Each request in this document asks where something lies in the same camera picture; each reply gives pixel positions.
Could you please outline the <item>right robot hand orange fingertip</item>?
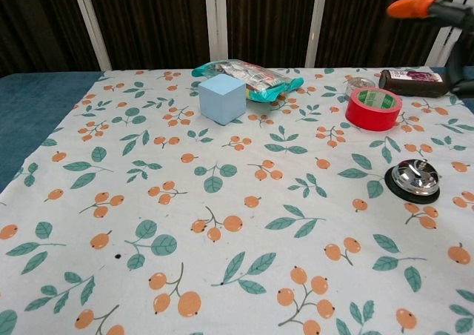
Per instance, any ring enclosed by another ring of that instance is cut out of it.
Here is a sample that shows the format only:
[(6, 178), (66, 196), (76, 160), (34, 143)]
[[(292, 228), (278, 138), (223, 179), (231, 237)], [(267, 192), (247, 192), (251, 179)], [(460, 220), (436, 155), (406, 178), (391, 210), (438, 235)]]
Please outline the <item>right robot hand orange fingertip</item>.
[(471, 6), (445, 0), (398, 0), (389, 5), (387, 15), (395, 19), (424, 20), (439, 27), (461, 30), (445, 64), (447, 87), (460, 99), (473, 97), (473, 80), (464, 75), (467, 64), (464, 37), (473, 34)]

